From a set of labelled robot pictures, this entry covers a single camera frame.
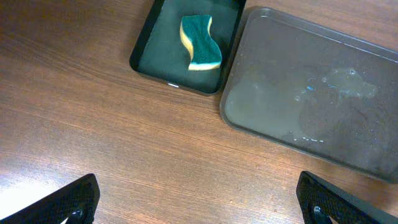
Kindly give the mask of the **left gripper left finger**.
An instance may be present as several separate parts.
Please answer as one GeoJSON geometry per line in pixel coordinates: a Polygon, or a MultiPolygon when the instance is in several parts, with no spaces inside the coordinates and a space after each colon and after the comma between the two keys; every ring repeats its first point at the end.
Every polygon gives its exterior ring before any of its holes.
{"type": "Polygon", "coordinates": [[[22,210],[1,223],[79,223],[92,224],[100,199],[94,174],[86,174],[22,210]]]}

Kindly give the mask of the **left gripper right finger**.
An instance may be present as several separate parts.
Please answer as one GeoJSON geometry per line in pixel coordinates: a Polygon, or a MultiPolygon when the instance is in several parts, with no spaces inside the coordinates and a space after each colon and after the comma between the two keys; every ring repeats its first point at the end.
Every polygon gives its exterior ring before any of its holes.
{"type": "Polygon", "coordinates": [[[397,223],[397,217],[345,192],[309,171],[300,173],[296,195],[304,223],[397,223]]]}

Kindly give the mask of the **green and yellow sponge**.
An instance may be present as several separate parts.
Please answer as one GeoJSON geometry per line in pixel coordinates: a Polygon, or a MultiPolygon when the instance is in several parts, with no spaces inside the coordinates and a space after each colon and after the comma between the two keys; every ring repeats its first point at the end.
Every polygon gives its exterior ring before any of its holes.
{"type": "Polygon", "coordinates": [[[183,16],[180,22],[180,40],[189,53],[191,71],[214,70],[220,68],[222,53],[212,38],[211,15],[183,16]]]}

